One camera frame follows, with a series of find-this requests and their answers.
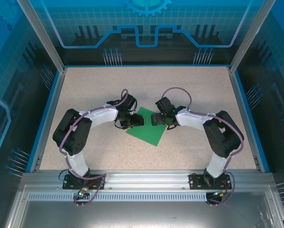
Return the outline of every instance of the speckled tabletop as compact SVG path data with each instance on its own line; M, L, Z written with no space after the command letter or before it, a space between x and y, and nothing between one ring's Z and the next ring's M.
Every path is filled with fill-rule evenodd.
M122 89L127 88L138 100L138 109L142 106L157 112L155 102L172 86L190 92L191 110L227 111L246 142L229 168L256 168L226 67L142 66L67 70L40 169L67 168L52 134L69 108L79 111L102 106L107 101L119 99ZM182 91L172 90L166 96L176 107L187 106L189 102ZM204 169L212 153L205 133L200 130L183 126L165 131L156 147L117 129L113 122L92 129L84 148L85 161L92 170Z

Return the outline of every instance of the green square sheet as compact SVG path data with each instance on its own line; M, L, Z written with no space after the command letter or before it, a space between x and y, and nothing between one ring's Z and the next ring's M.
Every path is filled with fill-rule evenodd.
M157 146L160 141L160 138L163 135L166 125L152 126L151 115L154 113L155 112L151 110L141 107L138 111L138 114L143 116L144 126L128 129L126 133L138 139L141 139L149 144Z

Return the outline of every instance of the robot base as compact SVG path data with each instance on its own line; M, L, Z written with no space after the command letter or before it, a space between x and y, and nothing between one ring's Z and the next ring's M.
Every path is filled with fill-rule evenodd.
M88 177L96 177L98 175L89 175ZM101 184L102 178L95 179L95 180L82 180L79 179L72 174L67 174L64 177L64 182L62 189L65 190L80 190L83 187L88 186L89 190L96 190L98 189L99 185ZM104 189L105 183L101 186L100 190Z
M229 175L222 174L219 177L215 178L215 183L210 187L204 181L203 174L191 174L189 175L189 189L190 190L225 190L226 186L222 183L222 181L227 182L227 189L232 189L232 183Z

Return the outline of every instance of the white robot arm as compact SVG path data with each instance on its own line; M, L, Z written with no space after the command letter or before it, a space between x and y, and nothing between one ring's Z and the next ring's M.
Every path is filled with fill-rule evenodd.
M184 106L175 108L166 97L156 102L156 105L160 113L152 115L152 125L166 124L168 126L167 130L171 130L176 126L189 126L205 131L214 152L204 170L204 181L211 186L215 179L224 173L232 153L239 148L241 140L244 139L232 118L225 111L217 114L200 114L192 112ZM235 129L241 139L229 125Z
M66 138L62 145L62 152L69 166L69 170L76 177L87 177L89 168L85 163L83 148L86 144L89 131L100 124L111 121L120 121L121 129L127 129L134 126L144 125L141 115L135 114L134 110L137 106L137 100L130 94L123 97L121 105L117 105L120 100L107 102L104 106L94 109L94 111L76 111L69 109L62 118L60 124L53 134L53 140L60 147L65 139L67 132L70 130L74 122L80 117L84 117L77 123L70 135Z

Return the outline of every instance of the purple cable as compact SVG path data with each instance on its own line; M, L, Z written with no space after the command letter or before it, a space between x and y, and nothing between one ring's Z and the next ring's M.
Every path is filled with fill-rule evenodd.
M101 180L101 183L100 183L98 189L96 190L96 192L94 193L94 195L92 196L92 198L88 202L84 203L83 205L89 204L95 199L95 197L97 196L97 194L98 194L100 188L102 187L102 185L104 184L104 182L105 182L105 177L103 177L103 180ZM80 203L77 202L76 198L77 198L77 194L74 196L74 203L80 204Z
M189 94L189 92L188 92L186 89L183 89L183 88L181 88L181 87L171 87L171 88L165 90L165 92L162 94L161 99L164 97L164 95L165 95L168 91L170 91L170 90L172 90L172 89L179 89L179 90L182 90L182 91L184 91L184 92L189 96L189 105L188 105L188 110L189 110L189 107L190 107L190 105L191 105L193 99L191 98L191 95Z
M224 205L224 204L226 204L226 202L229 201L229 199L232 197L232 195L234 194L234 191L235 191L235 185L236 185L235 177L234 177L234 175L233 175L231 172L226 172L226 173L230 174L230 175L232 176L232 178L233 178L233 188L232 188L232 191L231 191L230 195L229 195L229 196L227 197L227 199L226 199L225 201L223 201L223 202L219 202L219 201L214 200L214 199L209 199L210 201L215 202L215 203L217 203L217 204L219 204L219 205Z
M231 161L231 159L232 159L232 157L233 157L235 154L238 154L238 153L240 153L240 152L243 150L244 142L243 142L243 138L241 137L241 134L240 134L239 131L237 131L237 130L235 129L235 127L233 127L229 122L225 121L224 119L222 119L222 118L220 118L220 117L218 117L218 116L215 116L215 115L212 115L212 114L205 114L205 113L198 113L198 112L190 111L190 110L189 110L189 107L190 107L190 105L191 105L191 103L192 103L192 98L191 98L191 95L189 94L189 92L188 92L186 89L183 89L183 88L181 88L181 87L171 87L171 88L165 90L165 92L163 93L163 95L162 95L161 98L164 97L164 95L166 94L166 92L168 92L168 91L170 91L170 90L172 90L172 89L179 89L179 90L182 90L182 91L184 91L184 92L189 96L188 111L189 111L190 113L192 113L192 114L194 114L194 115L198 115L198 116L208 116L208 117L217 119L217 120L219 120L220 122L224 123L226 126L228 126L228 127L238 136L238 138L240 139L240 148L239 148L237 151L235 151L235 152L233 152L233 153L230 154L230 156L229 156L229 158L228 158L228 160L227 160L225 166L223 167L223 170L226 170L228 164L230 163L230 161Z
M98 111L98 110L102 110L102 109L106 109L106 108L112 108L112 107L117 107L119 105L121 105L127 98L128 96L128 90L127 89L124 89L122 90L121 92L121 101L115 105L111 105L111 106L102 106L102 107L98 107L98 108L94 108L94 109L91 109L89 111L87 111L86 113L84 113L83 115L81 115L74 123L73 125L69 128L68 132L66 133L65 137L63 138L61 144L60 144L60 147L59 147L59 151L61 154L63 154L65 156L65 160L66 160L66 164L67 166L69 167L69 169L71 170L72 174L75 175L76 177L80 178L80 179L83 179L83 180L95 180L95 179L98 179L98 178L101 178L101 177L105 177L106 174L103 174L103 175L99 175L99 176L96 176L96 177L90 177L90 178L87 178L87 177L81 177L79 174L77 174L73 168L71 167L70 165L70 162L68 160L68 157L67 157L67 153L66 152L63 152L62 149L63 149L63 146L67 140L67 138L69 137L70 133L72 132L72 130L77 126L77 124L85 117L87 116L88 114L90 114L91 112L94 112L94 111Z

